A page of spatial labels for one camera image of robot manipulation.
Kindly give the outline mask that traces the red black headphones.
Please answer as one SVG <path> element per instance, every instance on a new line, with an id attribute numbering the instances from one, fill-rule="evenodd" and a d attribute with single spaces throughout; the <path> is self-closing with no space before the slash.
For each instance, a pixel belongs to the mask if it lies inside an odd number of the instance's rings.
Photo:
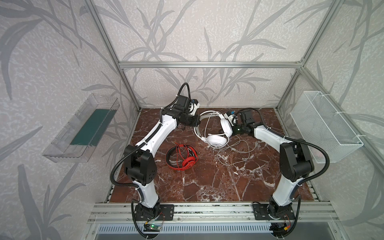
<path id="1" fill-rule="evenodd" d="M 176 167 L 172 166 L 171 164 L 171 156 L 174 153 L 176 153 L 177 156 Z M 185 171 L 191 169 L 198 162 L 199 157 L 196 149 L 193 146 L 177 144 L 167 151 L 165 160 L 171 169 L 176 171 Z"/>

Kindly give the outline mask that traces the white headphones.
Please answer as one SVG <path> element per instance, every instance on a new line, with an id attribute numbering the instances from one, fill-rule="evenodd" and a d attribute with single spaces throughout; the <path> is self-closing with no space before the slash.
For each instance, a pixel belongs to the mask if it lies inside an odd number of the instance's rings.
<path id="1" fill-rule="evenodd" d="M 199 114 L 199 117 L 206 125 L 203 134 L 200 132 L 200 124 L 194 127 L 197 138 L 213 149 L 221 149 L 229 143 L 233 130 L 229 120 L 222 113 L 208 110 Z"/>

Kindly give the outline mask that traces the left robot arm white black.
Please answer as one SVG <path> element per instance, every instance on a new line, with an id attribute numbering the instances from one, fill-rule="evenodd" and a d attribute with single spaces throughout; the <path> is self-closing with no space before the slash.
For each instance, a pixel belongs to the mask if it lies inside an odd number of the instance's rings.
<path id="1" fill-rule="evenodd" d="M 134 187 L 138 191 L 140 200 L 132 210 L 133 219 L 155 219 L 161 213 L 159 196 L 155 189 L 154 178 L 157 174 L 155 155 L 167 136 L 179 124 L 196 127 L 200 117 L 196 115 L 199 102 L 191 98 L 190 86 L 183 83 L 176 98 L 160 110 L 157 125 L 136 145 L 128 145 L 123 157 L 116 163 L 110 173 L 110 181 L 119 187 Z M 124 164 L 126 175 L 131 177 L 131 183 L 119 183 L 115 173 Z"/>

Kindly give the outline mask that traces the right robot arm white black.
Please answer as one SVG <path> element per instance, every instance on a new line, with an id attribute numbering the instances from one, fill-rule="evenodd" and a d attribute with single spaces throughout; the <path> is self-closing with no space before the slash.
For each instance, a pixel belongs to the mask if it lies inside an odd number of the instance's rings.
<path id="1" fill-rule="evenodd" d="M 234 135 L 247 134 L 274 148 L 280 154 L 281 178 L 270 197 L 267 213 L 271 219 L 279 220 L 291 210 L 298 188 L 305 182 L 323 175 L 330 166 L 330 157 L 321 147 L 303 139 L 284 136 L 268 127 L 260 110 L 245 108 L 237 112 L 228 111 Z M 324 167 L 316 174 L 310 148 L 318 150 L 325 158 Z"/>

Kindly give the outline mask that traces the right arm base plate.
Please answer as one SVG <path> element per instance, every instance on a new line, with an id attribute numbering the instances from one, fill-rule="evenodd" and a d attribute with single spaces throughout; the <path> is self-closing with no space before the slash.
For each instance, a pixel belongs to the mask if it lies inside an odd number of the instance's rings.
<path id="1" fill-rule="evenodd" d="M 262 204 L 259 202 L 252 203 L 253 214 L 255 220 L 295 220 L 295 213 L 292 204 L 287 206 L 279 206 L 274 202 Z"/>

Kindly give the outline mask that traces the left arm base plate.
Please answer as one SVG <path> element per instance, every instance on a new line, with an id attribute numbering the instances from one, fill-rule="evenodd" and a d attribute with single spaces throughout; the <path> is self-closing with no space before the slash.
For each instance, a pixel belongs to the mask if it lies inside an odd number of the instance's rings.
<path id="1" fill-rule="evenodd" d="M 133 218 L 136 221 L 165 220 L 172 221 L 174 218 L 175 205 L 157 203 L 153 208 L 147 208 L 142 204 L 135 206 Z"/>

